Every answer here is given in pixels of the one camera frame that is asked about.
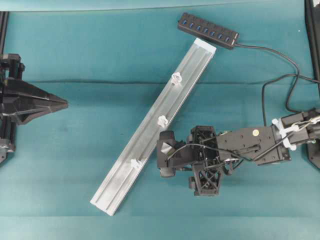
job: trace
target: wire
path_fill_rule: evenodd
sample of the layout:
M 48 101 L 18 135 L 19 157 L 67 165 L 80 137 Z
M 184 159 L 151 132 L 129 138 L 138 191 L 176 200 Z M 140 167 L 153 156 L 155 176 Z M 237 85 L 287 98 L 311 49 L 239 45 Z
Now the wire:
M 209 141 L 209 140 L 216 139 L 217 137 L 218 137 L 218 136 L 213 136 L 213 137 L 205 138 L 205 139 L 201 140 L 200 142 L 203 144 L 204 142 Z
M 222 149 L 222 148 L 216 148 L 216 147 L 210 147 L 210 146 L 206 146 L 206 145 L 203 145 L 203 144 L 198 144 L 198 143 L 187 143 L 186 145 L 183 145 L 182 147 L 178 148 L 177 150 L 175 150 L 168 158 L 167 160 L 170 160 L 177 152 L 181 151 L 182 149 L 184 149 L 185 147 L 188 147 L 188 146 L 198 146 L 198 147 L 202 147 L 202 148 L 205 148 L 205 149 L 210 149 L 210 150 L 213 150 L 213 151 L 220 151 L 220 152 L 225 152 L 225 153 L 228 153 L 228 154 L 231 154 L 233 155 L 234 157 L 238 158 L 238 159 L 243 159 L 243 160 L 246 160 L 248 162 L 251 162 L 252 160 L 251 159 L 248 159 L 244 156 L 240 156 L 236 153 L 234 153 L 233 151 L 230 151 L 230 150 L 226 150 L 226 149 Z
M 260 153 L 258 156 L 253 158 L 253 161 L 257 161 L 258 159 L 262 158 L 264 155 L 266 155 L 267 153 L 271 152 L 273 149 L 275 149 L 276 147 L 278 147 L 280 144 L 283 143 L 284 140 L 286 140 L 287 138 L 291 137 L 293 134 L 295 134 L 296 132 L 292 131 L 290 132 L 287 136 L 285 136 L 284 138 L 282 138 L 278 143 L 276 143 L 275 145 L 269 147 L 267 150 L 263 151 L 262 153 Z
M 288 96 L 286 98 L 286 101 L 285 101 L 285 108 L 290 111 L 290 112 L 293 112 L 293 113 L 299 113 L 301 111 L 299 110 L 294 110 L 293 108 L 291 108 L 289 106 L 289 102 L 290 102 L 290 99 L 291 99 L 291 96 L 294 92 L 294 89 L 296 88 L 297 86 L 297 82 L 298 82 L 298 79 L 300 77 L 300 67 L 299 65 L 293 61 L 290 57 L 284 55 L 283 53 L 277 51 L 277 50 L 274 50 L 272 48 L 268 48 L 268 47 L 264 47 L 264 46 L 252 46 L 252 45 L 243 45 L 243 44 L 238 44 L 236 43 L 235 44 L 236 47 L 240 47 L 240 48 L 247 48 L 247 49 L 261 49 L 261 50 L 265 50 L 265 51 L 269 51 L 269 52 L 272 52 L 274 54 L 277 54 L 279 56 L 281 56 L 282 58 L 286 59 L 287 61 L 289 61 L 295 68 L 296 68 L 296 76 L 295 76 L 295 80 L 293 82 L 293 85 L 291 87 L 291 89 L 289 90 L 289 93 L 288 93 Z
M 285 74 L 285 75 L 282 75 L 276 79 L 273 79 L 273 80 L 270 80 L 270 81 L 267 81 L 265 84 L 263 84 L 262 86 L 262 94 L 261 94 L 261 105 L 262 105 L 262 116 L 263 116 L 263 124 L 264 126 L 267 126 L 267 119 L 266 119 L 266 108 L 265 108 L 265 91 L 266 91 L 266 86 L 269 85 L 269 84 L 273 84 L 275 82 L 278 82 L 282 79 L 285 79 L 287 77 L 296 77 L 297 74 L 295 73 L 289 73 L 289 74 Z M 299 75 L 299 78 L 301 79 L 304 79 L 304 80 L 307 80 L 307 81 L 310 81 L 310 82 L 313 82 L 313 83 L 318 83 L 320 84 L 320 81 L 318 80 L 315 80 L 315 79 L 312 79 L 311 77 L 307 77 L 307 76 L 303 76 L 303 75 Z
M 235 170 L 237 167 L 239 167 L 243 162 L 244 162 L 244 160 L 242 159 L 237 165 L 235 165 L 233 167 L 233 170 Z

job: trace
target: metal bracket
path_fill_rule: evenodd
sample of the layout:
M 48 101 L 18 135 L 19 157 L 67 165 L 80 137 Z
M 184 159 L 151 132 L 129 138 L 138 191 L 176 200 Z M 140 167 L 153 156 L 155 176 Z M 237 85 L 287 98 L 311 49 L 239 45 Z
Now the metal bracket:
M 173 74 L 165 85 L 91 199 L 93 205 L 110 216 L 115 214 L 154 151 L 159 133 L 168 128 L 215 52 L 216 48 L 205 41 L 194 41 L 174 71 L 179 75 Z

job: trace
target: black cable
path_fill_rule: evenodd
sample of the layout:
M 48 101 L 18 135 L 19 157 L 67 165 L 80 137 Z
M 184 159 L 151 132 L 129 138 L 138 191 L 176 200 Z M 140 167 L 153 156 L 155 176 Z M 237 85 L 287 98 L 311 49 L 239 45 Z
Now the black cable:
M 234 153 L 233 151 L 230 151 L 230 150 L 226 150 L 226 149 L 222 149 L 222 148 L 216 148 L 216 147 L 210 147 L 210 146 L 206 146 L 206 145 L 203 145 L 203 144 L 198 144 L 198 143 L 187 143 L 186 145 L 183 145 L 182 147 L 178 148 L 177 150 L 174 151 L 173 154 L 171 154 L 167 160 L 171 159 L 177 152 L 181 151 L 182 149 L 184 149 L 185 147 L 188 147 L 188 146 L 198 146 L 198 147 L 202 147 L 202 148 L 205 148 L 205 149 L 210 149 L 210 150 L 213 150 L 213 151 L 220 151 L 220 152 L 225 152 L 225 153 L 228 153 L 228 154 L 231 154 L 233 155 L 234 157 L 238 158 L 238 159 L 243 159 L 243 160 L 246 160 L 248 162 L 251 162 L 252 160 L 251 159 L 248 159 L 244 156 L 240 156 L 236 153 Z
M 289 137 L 291 137 L 293 134 L 295 134 L 296 132 L 292 131 L 290 132 L 287 136 L 285 136 L 284 138 L 282 138 L 278 143 L 276 143 L 275 145 L 269 147 L 267 150 L 263 151 L 262 153 L 260 153 L 258 156 L 254 157 L 252 160 L 255 162 L 258 159 L 262 158 L 264 155 L 266 155 L 267 153 L 269 153 L 270 151 L 272 151 L 273 149 L 275 149 L 276 147 L 278 147 L 280 144 L 283 143 L 283 141 Z
M 285 78 L 287 78 L 287 77 L 297 77 L 297 74 L 295 74 L 295 73 L 289 73 L 289 74 L 282 75 L 282 76 L 280 76 L 280 77 L 278 77 L 278 78 L 276 78 L 276 79 L 267 81 L 267 82 L 266 82 L 265 84 L 263 84 L 263 86 L 262 86 L 261 105 L 262 105 L 262 116 L 263 116 L 263 124 L 264 124 L 264 126 L 267 126 L 266 108 L 265 108 L 265 90 L 266 90 L 265 88 L 266 88 L 267 85 L 273 84 L 273 83 L 278 82 L 278 81 L 280 81 L 280 80 L 282 80 L 282 79 L 285 79 Z M 320 81 L 315 80 L 315 79 L 312 79 L 312 78 L 307 77 L 307 76 L 299 75 L 299 78 L 320 84 Z
M 238 162 L 237 165 L 235 165 L 235 166 L 233 167 L 233 170 L 235 170 L 237 167 L 239 167 L 243 162 L 244 162 L 244 160 L 242 159 L 240 162 Z
M 0 11 L 0 54 L 4 53 L 8 16 L 7 11 Z
M 243 44 L 239 44 L 239 43 L 236 43 L 235 46 L 236 47 L 240 47 L 240 48 L 261 49 L 261 50 L 269 51 L 269 52 L 277 54 L 277 55 L 281 56 L 282 58 L 286 59 L 287 61 L 289 61 L 296 68 L 296 77 L 295 77 L 295 80 L 293 82 L 293 85 L 292 85 L 291 89 L 289 90 L 288 96 L 286 98 L 285 108 L 288 111 L 293 112 L 293 113 L 301 112 L 301 111 L 298 111 L 298 110 L 294 110 L 294 109 L 290 108 L 290 106 L 289 106 L 289 102 L 290 102 L 292 93 L 293 93 L 294 89 L 296 88 L 298 79 L 300 77 L 300 67 L 299 67 L 299 65 L 295 61 L 293 61 L 290 57 L 288 57 L 288 56 L 284 55 L 283 53 L 281 53 L 281 52 L 279 52 L 277 50 L 274 50 L 272 48 L 268 48 L 268 47 L 264 47 L 264 46 L 243 45 Z

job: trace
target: teal table surface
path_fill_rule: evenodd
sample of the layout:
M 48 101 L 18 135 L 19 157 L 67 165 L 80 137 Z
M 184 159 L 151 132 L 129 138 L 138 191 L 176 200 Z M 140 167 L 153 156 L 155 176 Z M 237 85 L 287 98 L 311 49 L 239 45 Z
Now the teal table surface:
M 313 76 L 302 0 L 177 2 L 10 13 L 5 52 L 20 54 L 25 81 L 69 108 L 18 128 L 17 151 L 0 165 L 0 240 L 320 239 L 320 171 L 304 147 L 288 163 L 243 164 L 217 197 L 194 197 L 191 173 L 161 178 L 153 153 L 115 216 L 89 203 L 195 39 L 177 30 L 183 12 L 239 32 L 239 43 L 281 51 Z M 184 140 L 196 125 L 262 126 L 262 84 L 294 72 L 268 52 L 217 47 L 170 129 Z M 267 87 L 269 123 L 290 114 L 292 81 Z M 319 108 L 317 86 L 300 80 L 291 105 Z

